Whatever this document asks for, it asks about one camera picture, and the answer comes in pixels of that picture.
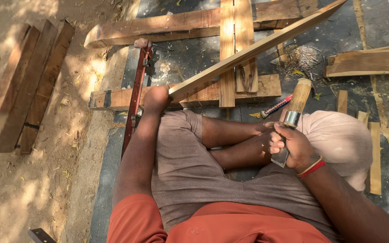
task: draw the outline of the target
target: wooden board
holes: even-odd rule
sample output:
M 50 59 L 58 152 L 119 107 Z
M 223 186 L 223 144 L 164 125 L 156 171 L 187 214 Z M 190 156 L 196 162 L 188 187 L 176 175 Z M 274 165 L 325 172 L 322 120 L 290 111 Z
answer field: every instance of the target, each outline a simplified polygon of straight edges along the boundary
M 317 10 L 318 0 L 279 0 L 255 3 L 255 29 L 284 28 Z M 163 15 L 96 25 L 86 36 L 84 47 L 130 45 L 139 38 L 152 42 L 220 35 L 220 8 Z
M 67 49 L 74 34 L 74 28 L 64 19 L 58 26 L 57 38 L 52 46 L 46 68 L 41 75 L 37 92 L 34 96 L 31 108 L 23 126 L 22 134 L 18 141 L 19 154 L 30 154 L 35 143 L 41 120 L 45 115 L 47 104 L 54 89 L 55 81 L 61 70 Z
M 369 130 L 373 143 L 373 163 L 370 166 L 366 179 L 366 191 L 382 195 L 381 185 L 381 154 L 380 154 L 380 124 L 379 122 L 369 122 Z
M 339 53 L 331 56 L 325 77 L 389 74 L 389 49 Z
M 40 31 L 23 24 L 8 58 L 0 80 L 0 113 L 8 113 L 13 107 L 25 69 L 34 51 Z
M 235 53 L 233 0 L 220 2 L 220 61 Z M 220 75 L 219 107 L 235 107 L 235 73 L 229 70 Z
M 369 123 L 369 113 L 358 111 L 357 112 L 357 119 L 367 126 L 367 124 Z
M 256 42 L 249 48 L 240 51 L 223 61 L 220 61 L 212 67 L 203 70 L 201 73 L 198 73 L 197 75 L 194 75 L 186 81 L 171 88 L 169 90 L 169 95 L 172 98 L 182 96 L 195 87 L 202 85 L 209 80 L 212 80 L 214 77 L 226 72 L 227 70 L 232 69 L 236 65 L 255 57 L 261 52 L 265 52 L 270 48 L 277 46 L 278 44 L 302 33 L 303 31 L 319 24 L 324 20 L 327 20 L 327 18 L 331 16 L 337 9 L 339 9 L 345 2 L 346 0 L 335 1 L 334 3 L 331 3 L 324 8 L 314 12 L 310 16 L 278 31 L 277 33 L 265 37 L 263 40 Z
M 281 86 L 278 74 L 258 77 L 259 90 L 256 94 L 235 93 L 235 103 L 260 103 L 273 97 L 281 96 Z M 139 109 L 143 109 L 143 97 L 151 87 L 142 88 Z M 96 111 L 126 111 L 130 105 L 132 89 L 94 91 L 91 93 L 88 108 Z M 219 103 L 219 82 L 209 81 L 200 87 L 177 97 L 170 103 L 170 108 L 185 108 L 199 106 L 217 106 Z
M 47 57 L 55 40 L 56 32 L 57 29 L 55 26 L 49 20 L 46 20 L 28 67 L 26 68 L 13 108 L 8 114 L 7 121 L 1 131 L 0 153 L 12 152 L 16 146 L 32 100 L 34 99 L 41 74 L 45 69 Z
M 255 43 L 251 19 L 251 0 L 235 0 L 235 52 L 241 52 Z M 258 91 L 258 66 L 256 57 L 246 60 L 235 68 L 236 91 Z
M 348 91 L 337 91 L 337 112 L 348 113 Z

